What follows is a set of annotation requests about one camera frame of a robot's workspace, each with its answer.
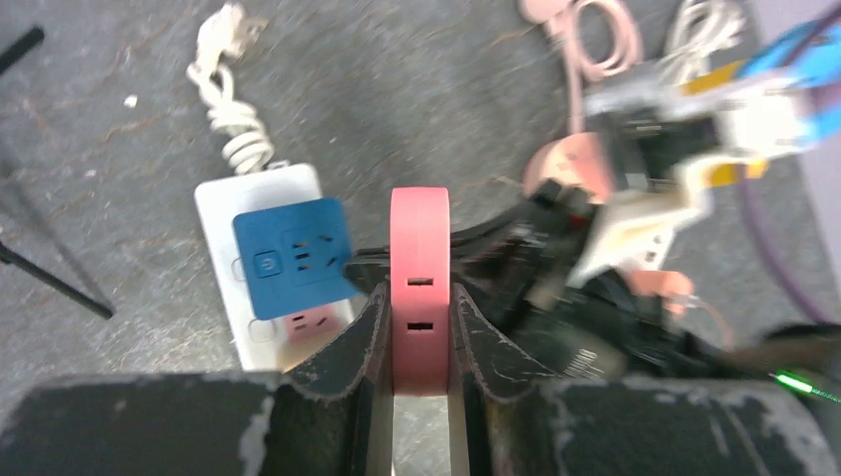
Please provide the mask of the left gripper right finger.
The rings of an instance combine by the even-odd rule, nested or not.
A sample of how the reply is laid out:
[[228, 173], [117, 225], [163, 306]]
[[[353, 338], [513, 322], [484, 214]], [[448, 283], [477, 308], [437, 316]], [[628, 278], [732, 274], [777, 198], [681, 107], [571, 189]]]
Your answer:
[[449, 445], [454, 475], [554, 475], [539, 384], [553, 374], [451, 288]]

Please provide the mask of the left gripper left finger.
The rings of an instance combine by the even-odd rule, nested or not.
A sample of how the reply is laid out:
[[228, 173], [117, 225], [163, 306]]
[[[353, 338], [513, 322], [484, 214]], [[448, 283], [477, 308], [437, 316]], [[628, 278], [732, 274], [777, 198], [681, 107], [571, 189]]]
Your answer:
[[288, 373], [284, 466], [295, 475], [389, 475], [394, 397], [389, 286]]

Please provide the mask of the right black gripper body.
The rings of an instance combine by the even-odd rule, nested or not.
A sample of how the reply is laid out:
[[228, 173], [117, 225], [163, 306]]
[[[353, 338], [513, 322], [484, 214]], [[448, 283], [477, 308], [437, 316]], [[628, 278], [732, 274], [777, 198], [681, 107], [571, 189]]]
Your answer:
[[713, 378], [719, 352], [699, 337], [668, 329], [675, 309], [665, 274], [607, 267], [577, 278], [574, 266], [598, 209], [582, 190], [548, 181], [523, 202], [453, 231], [444, 187], [399, 187], [391, 195], [389, 243], [362, 249], [344, 275], [359, 291], [390, 289], [392, 371], [397, 382], [445, 382], [452, 347], [452, 288], [461, 285], [498, 330], [531, 334], [569, 325], [606, 344], [626, 368], [677, 378]]

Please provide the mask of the long white power strip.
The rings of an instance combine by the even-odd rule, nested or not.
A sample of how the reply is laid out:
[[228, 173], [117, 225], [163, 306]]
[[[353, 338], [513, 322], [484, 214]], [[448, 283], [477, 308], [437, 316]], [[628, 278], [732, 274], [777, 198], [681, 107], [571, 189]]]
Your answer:
[[297, 164], [200, 184], [194, 201], [246, 371], [288, 371], [354, 319], [341, 202]]

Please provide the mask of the pink plug adapter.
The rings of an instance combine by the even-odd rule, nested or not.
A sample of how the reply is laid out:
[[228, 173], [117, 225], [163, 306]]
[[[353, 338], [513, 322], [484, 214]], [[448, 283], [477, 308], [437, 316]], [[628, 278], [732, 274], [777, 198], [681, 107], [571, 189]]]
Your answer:
[[390, 296], [397, 396], [447, 393], [450, 263], [448, 190], [395, 188], [390, 209]]

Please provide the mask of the pink round socket tower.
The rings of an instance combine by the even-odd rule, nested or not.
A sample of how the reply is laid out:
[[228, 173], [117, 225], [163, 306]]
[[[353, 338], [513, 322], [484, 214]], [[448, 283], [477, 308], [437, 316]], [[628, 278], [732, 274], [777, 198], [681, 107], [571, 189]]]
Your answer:
[[522, 192], [531, 195], [549, 179], [575, 185], [603, 204], [612, 193], [613, 176], [596, 133], [577, 133], [541, 147], [526, 165]]

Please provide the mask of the dark blue cube adapter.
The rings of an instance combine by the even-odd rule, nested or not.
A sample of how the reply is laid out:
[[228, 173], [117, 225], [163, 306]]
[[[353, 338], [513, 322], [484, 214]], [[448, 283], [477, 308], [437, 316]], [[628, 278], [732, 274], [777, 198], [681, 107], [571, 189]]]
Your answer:
[[357, 295], [343, 276], [352, 249], [338, 199], [241, 213], [232, 225], [256, 318], [270, 320]]

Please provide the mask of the light blue cube adapter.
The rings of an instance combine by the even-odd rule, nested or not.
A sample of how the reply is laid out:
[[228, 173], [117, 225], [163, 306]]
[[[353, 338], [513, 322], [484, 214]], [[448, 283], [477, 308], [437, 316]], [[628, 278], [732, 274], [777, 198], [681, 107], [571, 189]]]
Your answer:
[[816, 146], [840, 132], [840, 21], [821, 26], [818, 21], [801, 24], [778, 37], [748, 59], [737, 79], [768, 70], [782, 69], [807, 94], [812, 129], [807, 140]]

